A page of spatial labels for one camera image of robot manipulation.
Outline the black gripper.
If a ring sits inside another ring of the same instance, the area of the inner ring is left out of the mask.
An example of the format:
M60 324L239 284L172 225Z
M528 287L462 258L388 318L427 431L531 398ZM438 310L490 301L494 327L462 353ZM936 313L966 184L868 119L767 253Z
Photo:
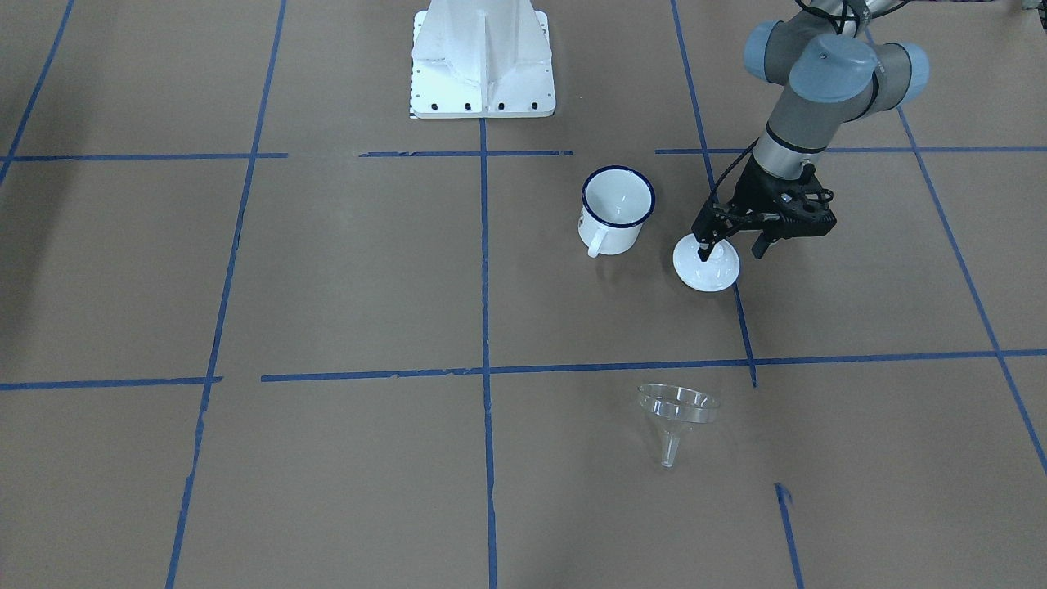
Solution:
M799 178L776 178L758 163L747 163L733 196L726 204L708 199L692 224L703 263L712 257L717 242L741 231L759 231L751 246L755 260L762 260L775 240L823 237L837 224L829 206L834 194L816 178L816 166L803 163Z

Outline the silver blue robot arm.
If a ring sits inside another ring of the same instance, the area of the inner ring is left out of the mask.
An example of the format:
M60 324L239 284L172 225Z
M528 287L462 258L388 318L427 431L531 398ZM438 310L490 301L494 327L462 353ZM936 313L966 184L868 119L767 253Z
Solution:
M879 2L801 4L789 21L767 21L749 33L749 74L781 86L762 135L737 158L732 196L712 191L692 224L696 256L737 232L756 232L753 254L793 237L823 237L836 227L833 192L816 165L842 124L893 110L923 92L931 78L925 50L911 43L861 38L885 15Z

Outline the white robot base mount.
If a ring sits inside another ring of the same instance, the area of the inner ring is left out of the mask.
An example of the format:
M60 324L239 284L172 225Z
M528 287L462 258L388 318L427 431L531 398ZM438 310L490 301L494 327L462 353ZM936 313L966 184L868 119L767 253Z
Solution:
M414 15L411 59L416 119L555 113L549 19L530 1L431 1Z

